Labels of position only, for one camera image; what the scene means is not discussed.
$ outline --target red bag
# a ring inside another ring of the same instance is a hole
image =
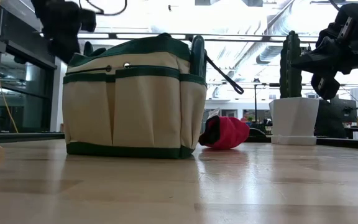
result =
[[[214,149],[232,149],[249,136],[249,127],[237,118],[213,116],[206,121],[206,130],[200,136],[202,146]]]

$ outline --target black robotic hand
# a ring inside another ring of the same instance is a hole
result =
[[[358,4],[343,5],[327,29],[319,34],[316,49],[292,62],[292,67],[313,73],[311,85],[325,100],[335,97],[337,72],[358,68]]]
[[[80,52],[77,34],[81,30],[94,32],[96,14],[80,9],[75,2],[65,0],[31,0],[35,15],[41,20],[42,33],[48,39],[51,54],[68,63]]]

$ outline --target metal pole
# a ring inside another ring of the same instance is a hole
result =
[[[255,90],[255,123],[257,123],[256,121],[258,120],[258,113],[257,113],[257,106],[256,106],[256,86],[254,85],[254,90]]]

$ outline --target bag pocket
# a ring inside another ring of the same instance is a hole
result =
[[[181,145],[195,149],[200,137],[206,99],[206,82],[203,77],[180,75]]]
[[[180,148],[179,76],[156,66],[116,71],[113,146]]]
[[[105,73],[77,73],[63,79],[66,140],[112,146]]]

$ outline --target ceiling light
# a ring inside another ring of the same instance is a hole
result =
[[[138,38],[145,38],[145,37],[156,37],[159,34],[117,34],[118,39],[138,39]],[[182,39],[184,40],[186,38],[185,35],[171,35],[172,38],[175,39]]]
[[[274,47],[283,47],[283,43],[278,43],[278,42],[267,43],[267,45],[274,46]],[[309,44],[301,43],[300,47],[309,47]]]
[[[287,37],[271,37],[270,41],[284,41]],[[318,40],[318,37],[299,37],[301,42],[309,42],[309,43],[315,43]]]
[[[270,41],[284,41],[287,37],[271,37]]]
[[[261,41],[261,36],[252,35],[203,35],[204,40],[248,40]]]
[[[317,42],[318,37],[299,37],[299,39],[301,40],[301,42]]]
[[[82,33],[77,35],[81,39],[107,39],[109,34]]]

